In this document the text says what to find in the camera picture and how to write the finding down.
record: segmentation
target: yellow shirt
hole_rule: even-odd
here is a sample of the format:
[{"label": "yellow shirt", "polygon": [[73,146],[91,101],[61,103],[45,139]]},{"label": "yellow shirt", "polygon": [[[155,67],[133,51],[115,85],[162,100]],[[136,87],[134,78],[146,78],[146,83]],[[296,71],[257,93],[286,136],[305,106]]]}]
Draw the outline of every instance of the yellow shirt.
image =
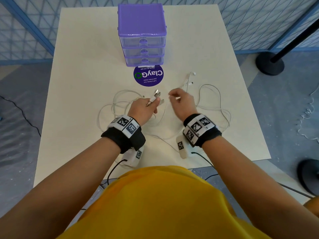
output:
[{"label": "yellow shirt", "polygon": [[178,166],[122,175],[58,238],[269,239],[237,218],[221,191]]}]

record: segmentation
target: white wire on floor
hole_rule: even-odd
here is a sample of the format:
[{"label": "white wire on floor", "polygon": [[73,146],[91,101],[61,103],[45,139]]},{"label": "white wire on floor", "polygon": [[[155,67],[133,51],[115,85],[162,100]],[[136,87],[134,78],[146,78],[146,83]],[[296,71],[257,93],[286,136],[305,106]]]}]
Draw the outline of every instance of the white wire on floor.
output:
[{"label": "white wire on floor", "polygon": [[310,98],[311,98],[311,102],[309,103],[309,105],[311,106],[311,109],[307,108],[306,111],[304,112],[305,115],[301,115],[301,119],[299,119],[300,121],[300,124],[297,124],[297,126],[299,126],[299,129],[297,130],[297,133],[299,133],[300,135],[304,136],[305,138],[309,139],[309,140],[317,140],[317,143],[319,143],[319,138],[316,137],[316,138],[309,138],[307,135],[303,134],[300,132],[301,130],[301,125],[302,125],[302,121],[305,120],[305,119],[310,119],[311,117],[311,114],[314,113],[315,111],[315,107],[313,106],[313,103],[314,103],[314,98],[313,98],[313,94],[319,89],[319,84],[317,86],[317,88],[309,95]]},{"label": "white wire on floor", "polygon": [[[189,76],[188,76],[188,79],[185,81],[185,83],[184,83],[184,85],[183,85],[183,90],[185,90],[185,85],[187,84],[186,92],[187,92],[187,90],[188,90],[189,77],[190,77],[191,74],[194,74],[194,75],[195,75],[194,72],[190,72],[190,73],[189,73]],[[203,107],[203,106],[200,106],[200,105],[199,105],[200,99],[201,99],[201,89],[202,89],[204,86],[212,86],[212,87],[214,87],[215,89],[217,89],[217,91],[218,91],[218,93],[219,93],[219,107],[218,107],[218,108],[209,108],[209,107]],[[132,102],[137,99],[137,98],[136,98],[136,99],[131,100],[131,101],[116,101],[117,96],[121,96],[121,95],[123,95],[123,94],[125,94],[125,93],[127,93],[127,92],[132,92],[132,93],[137,94],[137,95],[139,96],[138,98],[143,98],[143,97],[144,97],[144,96],[142,96],[140,93],[138,93],[138,92],[136,92],[136,91],[134,91],[134,90],[129,90],[129,89],[124,89],[124,90],[120,90],[120,91],[116,92],[115,95],[114,95],[114,97],[113,97],[113,103],[104,105],[104,106],[99,110],[99,112],[98,112],[96,124],[97,124],[97,127],[101,130],[101,132],[105,132],[105,131],[101,128],[100,115],[101,115],[101,111],[102,111],[106,106],[111,106],[111,108],[110,108],[110,109],[111,109],[111,113],[114,115],[114,118],[116,118],[116,117],[122,115],[122,114],[117,114],[117,113],[116,113],[116,111],[115,111],[115,110],[116,110],[116,109],[115,109],[116,107],[123,108],[123,109],[124,109],[124,114],[126,114],[129,105],[132,104]],[[224,132],[227,128],[229,128],[230,122],[231,122],[231,119],[232,119],[232,115],[230,114],[230,112],[229,112],[228,110],[221,108],[221,94],[220,94],[219,89],[218,89],[216,86],[211,85],[211,84],[203,84],[203,85],[199,88],[199,99],[198,99],[198,102],[197,102],[196,107],[201,108],[201,109],[204,109],[204,110],[208,110],[208,111],[220,111],[221,114],[223,115],[223,117],[225,118],[225,120],[227,121],[227,127],[226,127],[226,128],[220,127],[220,128],[223,128],[223,129],[224,129],[223,132]],[[164,109],[163,115],[162,115],[160,121],[159,121],[157,124],[147,124],[147,126],[150,126],[150,127],[156,127],[156,126],[158,126],[158,125],[161,123],[161,121],[162,121],[162,119],[163,119],[163,117],[164,117],[164,115],[165,115],[166,108],[167,108],[167,104],[166,104],[166,107],[165,107],[165,109]],[[226,117],[226,115],[224,114],[224,112],[229,114],[229,117],[230,117],[229,120],[228,120],[228,118]],[[181,124],[181,128],[179,128],[176,133],[174,133],[172,136],[170,136],[170,137],[168,137],[168,138],[161,138],[161,137],[159,137],[159,136],[157,136],[157,135],[155,135],[155,134],[148,134],[148,133],[145,133],[145,135],[152,136],[152,137],[154,137],[154,138],[157,138],[157,139],[162,140],[162,141],[165,142],[166,144],[170,145],[170,147],[173,148],[176,152],[178,152],[178,150],[177,150],[176,148],[174,148],[174,147],[173,147],[170,143],[168,143],[166,140],[169,140],[169,139],[171,139],[171,138],[177,136],[183,129],[184,129],[184,126],[183,126],[183,124]]]}]

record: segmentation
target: forearm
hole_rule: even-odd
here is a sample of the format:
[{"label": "forearm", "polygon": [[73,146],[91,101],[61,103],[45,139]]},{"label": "forearm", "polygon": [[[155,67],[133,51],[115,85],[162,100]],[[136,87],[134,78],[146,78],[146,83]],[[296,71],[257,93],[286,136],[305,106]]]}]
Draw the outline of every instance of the forearm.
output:
[{"label": "forearm", "polygon": [[319,227],[317,218],[227,140],[217,137],[205,142],[203,149],[257,228],[273,238],[285,238],[286,233],[297,236],[298,232],[292,232],[305,226],[311,230],[303,233],[318,236],[315,234],[316,226]]},{"label": "forearm", "polygon": [[2,217],[0,235],[12,225],[19,227],[18,231],[32,231],[30,238],[61,234],[93,195],[119,153],[112,140],[99,139],[45,178]]}]

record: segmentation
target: purple drawer unit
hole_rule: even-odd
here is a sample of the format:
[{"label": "purple drawer unit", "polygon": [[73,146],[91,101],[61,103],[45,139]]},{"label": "purple drawer unit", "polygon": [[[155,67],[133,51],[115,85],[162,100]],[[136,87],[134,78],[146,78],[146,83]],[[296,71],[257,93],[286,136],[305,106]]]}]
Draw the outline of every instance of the purple drawer unit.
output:
[{"label": "purple drawer unit", "polygon": [[117,13],[118,35],[127,66],[162,64],[167,34],[163,5],[119,4]]}]

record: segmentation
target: qr code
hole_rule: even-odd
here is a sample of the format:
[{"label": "qr code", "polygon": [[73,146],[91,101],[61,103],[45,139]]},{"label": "qr code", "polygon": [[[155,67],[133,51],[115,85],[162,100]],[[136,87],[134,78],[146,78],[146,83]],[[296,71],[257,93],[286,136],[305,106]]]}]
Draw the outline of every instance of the qr code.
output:
[{"label": "qr code", "polygon": [[115,123],[118,119],[119,117],[115,118],[111,123]]},{"label": "qr code", "polygon": [[199,120],[204,126],[206,126],[207,124],[210,124],[211,122],[206,118],[203,117],[202,119]]},{"label": "qr code", "polygon": [[129,123],[129,120],[126,120],[124,117],[122,117],[117,123],[121,126],[126,126],[126,124]]},{"label": "qr code", "polygon": [[133,134],[136,131],[136,127],[131,123],[127,126],[126,130]]},{"label": "qr code", "polygon": [[194,134],[190,130],[188,130],[188,132],[186,133],[186,136],[188,140],[191,141],[194,137]]},{"label": "qr code", "polygon": [[138,153],[136,154],[136,158],[140,159],[141,155],[142,155],[142,152],[138,150]]},{"label": "qr code", "polygon": [[182,150],[184,148],[183,142],[178,142],[177,145],[179,150]]},{"label": "qr code", "polygon": [[202,126],[201,126],[198,122],[195,122],[195,123],[191,126],[191,128],[193,128],[193,130],[194,130],[195,132],[198,132],[198,131],[202,128]]}]

